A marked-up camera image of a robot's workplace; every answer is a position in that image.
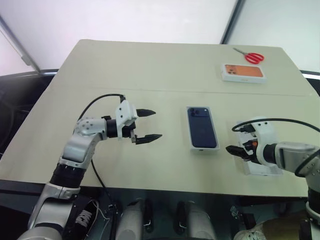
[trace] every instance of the orange phone box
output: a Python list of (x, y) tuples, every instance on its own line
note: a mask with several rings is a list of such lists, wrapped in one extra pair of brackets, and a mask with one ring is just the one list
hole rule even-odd
[(267, 78), (260, 66), (222, 64), (221, 75), (224, 81), (263, 84)]

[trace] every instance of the scissor blade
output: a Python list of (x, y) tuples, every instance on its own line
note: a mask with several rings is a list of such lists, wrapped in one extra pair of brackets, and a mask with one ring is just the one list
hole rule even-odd
[(245, 52), (243, 52), (243, 51), (239, 50), (238, 48), (233, 47), (233, 49), (234, 49), (234, 50), (236, 50), (237, 52), (241, 53), (241, 54), (244, 54), (244, 55), (246, 55), (246, 54), (247, 54), (247, 53), (245, 53)]

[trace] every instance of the sneaker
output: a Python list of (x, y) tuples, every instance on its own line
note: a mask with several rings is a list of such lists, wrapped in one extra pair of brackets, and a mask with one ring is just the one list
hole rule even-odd
[(263, 233), (262, 223), (249, 230), (239, 231), (233, 240), (267, 240)]
[(74, 228), (72, 229), (73, 240), (84, 240), (88, 236), (94, 225), (99, 212), (99, 202), (90, 200), (82, 212), (76, 217)]

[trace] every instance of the shoelace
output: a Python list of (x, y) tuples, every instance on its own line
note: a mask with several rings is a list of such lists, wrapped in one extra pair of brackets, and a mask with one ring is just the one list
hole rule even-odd
[(88, 212), (86, 210), (82, 210), (82, 212), (75, 219), (75, 223), (80, 224), (86, 228), (86, 227), (88, 227), (88, 223), (90, 221), (91, 216), (92, 216), (91, 212)]

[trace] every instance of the scissor handle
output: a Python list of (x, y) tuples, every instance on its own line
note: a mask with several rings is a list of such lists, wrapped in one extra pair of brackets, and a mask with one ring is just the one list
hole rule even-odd
[(251, 64), (258, 64), (265, 59), (265, 57), (261, 54), (254, 52), (250, 52), (246, 54), (244, 57)]

